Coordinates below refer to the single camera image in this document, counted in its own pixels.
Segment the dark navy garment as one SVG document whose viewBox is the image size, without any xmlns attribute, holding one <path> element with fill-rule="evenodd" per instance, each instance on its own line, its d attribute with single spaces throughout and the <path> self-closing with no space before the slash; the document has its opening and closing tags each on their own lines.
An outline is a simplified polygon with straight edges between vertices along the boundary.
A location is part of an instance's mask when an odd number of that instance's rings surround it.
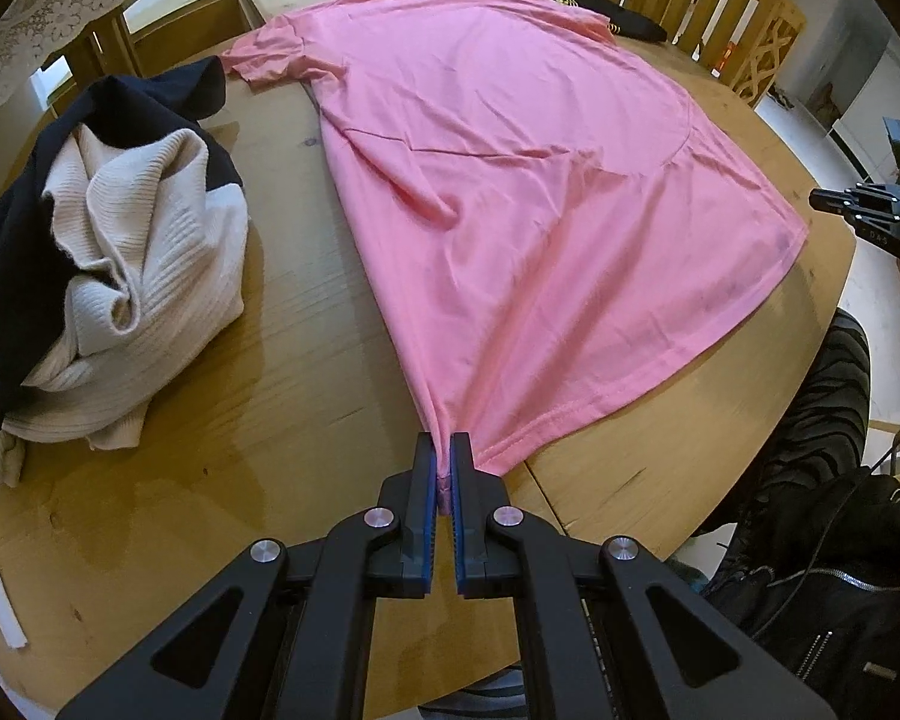
<svg viewBox="0 0 900 720">
<path fill-rule="evenodd" d="M 215 190 L 242 182 L 229 153 L 199 126 L 224 104 L 226 72 L 211 55 L 152 78 L 105 76 L 40 132 L 0 199 L 0 429 L 7 413 L 27 401 L 23 379 L 64 330 L 64 293 L 76 267 L 53 241 L 53 202 L 43 197 L 64 142 L 80 124 L 119 149 L 189 128 L 209 149 L 208 185 Z"/>
</svg>

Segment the cream knit sweater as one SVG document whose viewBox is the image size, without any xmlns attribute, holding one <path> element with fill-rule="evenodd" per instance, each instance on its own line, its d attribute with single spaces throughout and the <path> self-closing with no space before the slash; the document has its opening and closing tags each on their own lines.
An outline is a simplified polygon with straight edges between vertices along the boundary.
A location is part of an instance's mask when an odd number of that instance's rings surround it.
<svg viewBox="0 0 900 720">
<path fill-rule="evenodd" d="M 237 179 L 211 182 L 214 165 L 191 128 L 133 148 L 85 125 L 64 140 L 41 196 L 76 271 L 56 303 L 63 330 L 23 381 L 34 403 L 0 431 L 0 489 L 29 444 L 137 445 L 154 395 L 242 314 L 247 200 Z M 0 631 L 27 644 L 1 575 Z"/>
</svg>

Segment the pink t-shirt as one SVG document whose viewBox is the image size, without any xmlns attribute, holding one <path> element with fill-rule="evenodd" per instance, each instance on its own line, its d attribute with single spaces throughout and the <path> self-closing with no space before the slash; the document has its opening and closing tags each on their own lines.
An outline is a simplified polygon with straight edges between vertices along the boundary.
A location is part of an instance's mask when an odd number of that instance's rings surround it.
<svg viewBox="0 0 900 720">
<path fill-rule="evenodd" d="M 679 83 L 557 0 L 328 0 L 237 39 L 312 91 L 422 426 L 502 476 L 667 382 L 800 257 L 798 211 Z"/>
</svg>

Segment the wooden low table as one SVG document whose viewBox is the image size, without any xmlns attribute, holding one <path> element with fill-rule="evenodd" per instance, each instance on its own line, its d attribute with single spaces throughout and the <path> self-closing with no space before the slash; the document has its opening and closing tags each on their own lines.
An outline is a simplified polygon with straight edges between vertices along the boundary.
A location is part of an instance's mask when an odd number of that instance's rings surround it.
<svg viewBox="0 0 900 720">
<path fill-rule="evenodd" d="M 48 107 L 61 114 L 87 86 L 107 75 L 159 75 L 185 60 L 259 28 L 265 18 L 251 0 L 194 0 L 131 31 L 126 5 L 91 21 L 69 44 L 53 52 L 43 70 L 66 60 L 69 78 L 53 89 Z"/>
</svg>

